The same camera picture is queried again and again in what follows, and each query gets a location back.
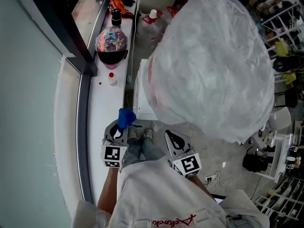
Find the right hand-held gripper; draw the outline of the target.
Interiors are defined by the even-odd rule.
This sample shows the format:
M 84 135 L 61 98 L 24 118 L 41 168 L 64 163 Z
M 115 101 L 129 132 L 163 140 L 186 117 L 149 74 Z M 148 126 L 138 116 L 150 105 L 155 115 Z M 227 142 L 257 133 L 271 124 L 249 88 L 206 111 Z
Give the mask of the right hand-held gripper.
M 188 136 L 175 130 L 166 130 L 165 140 L 171 157 L 182 152 L 175 160 L 170 160 L 172 168 L 187 179 L 196 176 L 202 166 L 199 154 L 190 148 L 191 142 Z

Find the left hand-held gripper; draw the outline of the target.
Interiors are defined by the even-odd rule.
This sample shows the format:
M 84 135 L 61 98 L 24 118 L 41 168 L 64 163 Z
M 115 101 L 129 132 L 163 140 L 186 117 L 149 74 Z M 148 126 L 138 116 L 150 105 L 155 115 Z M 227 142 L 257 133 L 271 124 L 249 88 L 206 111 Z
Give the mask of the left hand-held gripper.
M 110 123 L 104 131 L 101 158 L 106 167 L 121 168 L 128 154 L 128 126 L 119 128 L 118 120 Z

